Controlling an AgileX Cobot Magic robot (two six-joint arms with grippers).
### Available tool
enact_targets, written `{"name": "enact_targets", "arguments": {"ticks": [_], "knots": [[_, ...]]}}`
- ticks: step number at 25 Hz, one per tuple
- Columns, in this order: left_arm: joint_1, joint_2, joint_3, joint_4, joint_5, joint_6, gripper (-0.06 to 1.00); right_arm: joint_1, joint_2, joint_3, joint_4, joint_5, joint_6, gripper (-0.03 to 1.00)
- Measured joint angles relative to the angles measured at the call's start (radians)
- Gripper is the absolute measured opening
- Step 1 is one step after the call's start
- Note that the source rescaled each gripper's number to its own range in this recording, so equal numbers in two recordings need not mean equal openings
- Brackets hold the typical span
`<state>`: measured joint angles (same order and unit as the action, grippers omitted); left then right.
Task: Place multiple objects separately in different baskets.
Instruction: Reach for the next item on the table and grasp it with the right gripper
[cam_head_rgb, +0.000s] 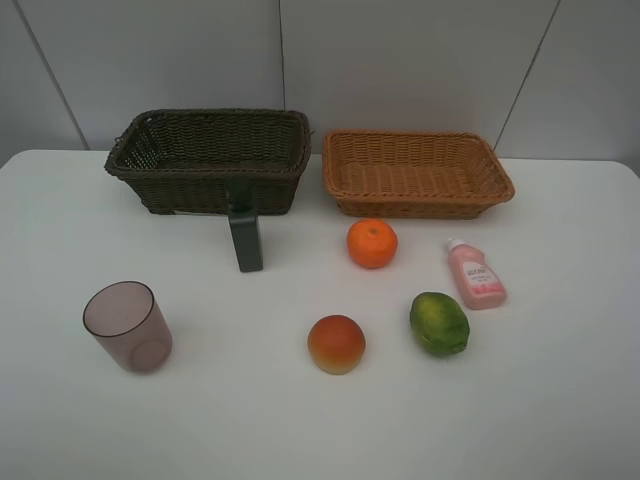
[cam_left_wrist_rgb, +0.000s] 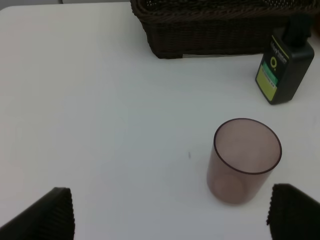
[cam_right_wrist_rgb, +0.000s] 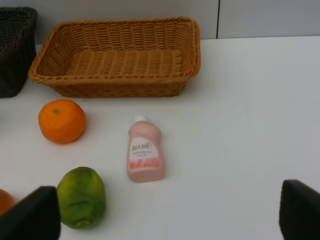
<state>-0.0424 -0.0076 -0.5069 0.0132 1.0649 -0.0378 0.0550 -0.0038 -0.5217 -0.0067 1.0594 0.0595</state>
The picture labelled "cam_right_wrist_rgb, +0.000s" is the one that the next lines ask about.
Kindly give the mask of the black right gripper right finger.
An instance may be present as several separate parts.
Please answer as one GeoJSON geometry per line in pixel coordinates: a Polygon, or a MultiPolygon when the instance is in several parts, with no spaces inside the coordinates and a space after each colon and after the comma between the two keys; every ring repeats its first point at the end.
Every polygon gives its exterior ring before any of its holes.
{"type": "Polygon", "coordinates": [[[299,180],[284,180],[279,227],[285,240],[319,240],[320,193],[299,180]]]}

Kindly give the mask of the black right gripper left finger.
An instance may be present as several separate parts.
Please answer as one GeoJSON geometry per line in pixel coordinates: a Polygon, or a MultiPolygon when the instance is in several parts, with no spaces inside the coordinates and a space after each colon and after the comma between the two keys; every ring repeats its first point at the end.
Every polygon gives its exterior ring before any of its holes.
{"type": "Polygon", "coordinates": [[[57,190],[41,186],[0,217],[2,240],[58,240],[61,217],[57,190]]]}

